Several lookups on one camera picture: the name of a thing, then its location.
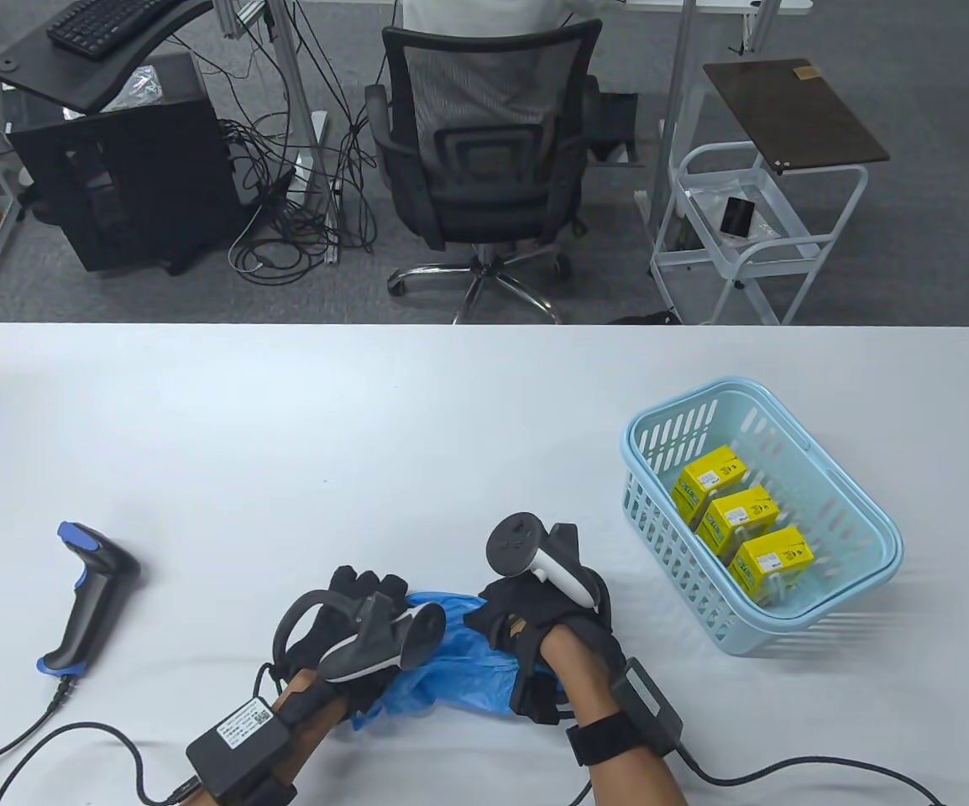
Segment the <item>person's right hand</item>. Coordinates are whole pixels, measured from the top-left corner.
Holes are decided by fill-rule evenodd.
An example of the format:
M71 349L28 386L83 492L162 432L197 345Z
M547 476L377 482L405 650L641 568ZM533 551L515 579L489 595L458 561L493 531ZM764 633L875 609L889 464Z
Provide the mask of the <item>person's right hand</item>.
M603 660L611 675L618 675L626 667L626 656L612 630L608 588L594 569L589 569L588 575L599 591L596 607L582 607L550 581L520 574L489 584L480 595L484 605L463 618L464 624L482 635L491 649L515 657L518 668L509 706L515 714L525 715L539 725L557 725L574 715L564 709L568 695L542 656L542 642L553 628L565 626L572 630Z

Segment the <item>person's left hand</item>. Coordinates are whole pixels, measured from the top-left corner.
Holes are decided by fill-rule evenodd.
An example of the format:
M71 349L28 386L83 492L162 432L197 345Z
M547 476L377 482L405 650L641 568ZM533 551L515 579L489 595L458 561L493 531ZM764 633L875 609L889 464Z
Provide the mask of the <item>person's left hand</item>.
M407 594L399 576L336 568L327 588L302 594L282 615L272 676L289 683L307 669L345 699L345 719L369 713L397 676L432 659L445 636L443 607L411 606Z

